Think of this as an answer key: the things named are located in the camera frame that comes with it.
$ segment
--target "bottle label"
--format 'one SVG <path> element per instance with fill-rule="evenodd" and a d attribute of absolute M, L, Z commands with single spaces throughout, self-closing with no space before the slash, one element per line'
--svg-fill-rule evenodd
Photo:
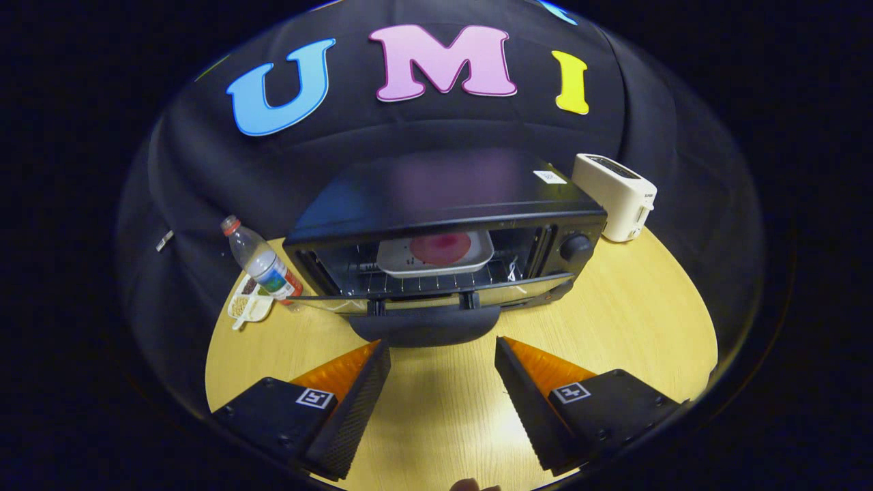
<path fill-rule="evenodd" d="M 302 290 L 300 282 L 278 258 L 270 269 L 255 278 L 255 281 L 279 302 L 283 302 L 289 296 L 300 296 Z"/>

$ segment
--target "bottle cap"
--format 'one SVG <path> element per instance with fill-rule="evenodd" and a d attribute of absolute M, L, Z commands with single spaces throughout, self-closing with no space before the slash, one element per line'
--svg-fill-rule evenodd
<path fill-rule="evenodd" d="M 221 229 L 224 231 L 225 237 L 229 237 L 233 232 L 236 232 L 239 226 L 239 218 L 236 215 L 229 215 L 221 223 Z"/>

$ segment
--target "pink letter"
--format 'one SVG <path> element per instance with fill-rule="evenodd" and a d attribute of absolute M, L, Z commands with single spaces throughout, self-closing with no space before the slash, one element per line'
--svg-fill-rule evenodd
<path fill-rule="evenodd" d="M 470 78 L 461 87 L 468 93 L 506 97 L 518 92 L 509 80 L 503 42 L 509 34 L 493 27 L 468 25 L 447 48 L 419 25 L 393 25 L 370 34 L 385 53 L 385 86 L 376 98 L 385 102 L 414 99 L 424 93 L 415 80 L 415 63 L 438 91 L 448 93 L 470 63 Z"/>

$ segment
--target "wooden table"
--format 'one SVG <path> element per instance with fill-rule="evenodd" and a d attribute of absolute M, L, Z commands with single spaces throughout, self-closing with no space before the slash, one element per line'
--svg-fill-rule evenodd
<path fill-rule="evenodd" d="M 293 268 L 281 243 L 270 241 Z M 338 315 L 315 308 L 290 312 L 275 304 L 243 331 L 231 330 L 226 309 L 206 360 L 212 411 L 262 377 L 291 380 L 366 344 Z M 482 487 L 512 491 L 569 475 L 555 478 L 540 468 L 494 369 L 499 335 L 595 373 L 623 368 L 678 402 L 701 393 L 717 358 L 706 306 L 661 242 L 647 229 L 628 243 L 602 239 L 563 299 L 504 312 L 491 333 L 473 342 L 391 349 L 391 372 L 352 469 L 332 484 L 447 491 L 475 477 Z"/>

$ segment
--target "yellow letter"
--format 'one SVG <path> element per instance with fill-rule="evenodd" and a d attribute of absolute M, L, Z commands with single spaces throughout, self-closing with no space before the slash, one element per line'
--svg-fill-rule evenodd
<path fill-rule="evenodd" d="M 588 114 L 585 101 L 585 71 L 588 65 L 565 52 L 552 52 L 560 63 L 560 95 L 554 98 L 561 109 L 577 114 Z"/>

